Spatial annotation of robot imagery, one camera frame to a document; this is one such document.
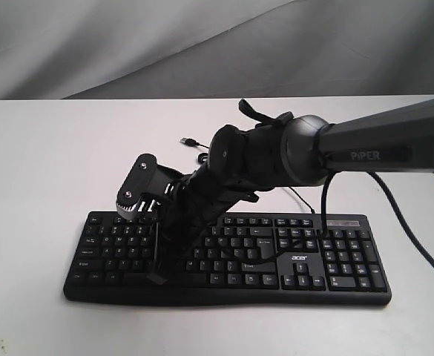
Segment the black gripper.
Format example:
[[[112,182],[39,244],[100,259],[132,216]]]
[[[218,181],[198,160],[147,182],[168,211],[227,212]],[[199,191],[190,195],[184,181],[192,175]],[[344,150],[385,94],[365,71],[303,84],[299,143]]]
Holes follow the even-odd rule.
[[[208,225],[239,201],[257,202],[253,188],[223,185],[207,164],[173,182],[171,201],[154,225],[154,256],[147,278],[162,286]]]

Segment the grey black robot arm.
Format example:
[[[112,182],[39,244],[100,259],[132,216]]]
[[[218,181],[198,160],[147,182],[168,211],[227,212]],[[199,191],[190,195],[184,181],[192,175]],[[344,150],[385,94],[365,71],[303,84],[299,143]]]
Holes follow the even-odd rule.
[[[226,125],[192,174],[157,167],[160,248],[149,279],[166,283],[177,259],[209,223],[241,200],[278,187],[327,189],[340,172],[434,174],[434,100],[333,124],[319,116],[271,118],[241,100],[256,121],[249,131]]]

